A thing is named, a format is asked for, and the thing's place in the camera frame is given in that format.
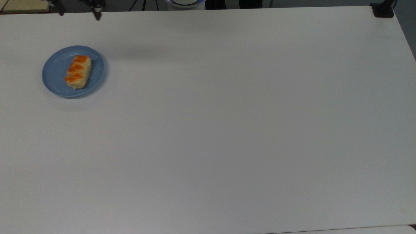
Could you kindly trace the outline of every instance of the white table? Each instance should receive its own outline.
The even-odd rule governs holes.
[[[71,45],[107,65],[74,100]],[[416,223],[416,62],[370,7],[4,15],[0,74],[0,233]]]

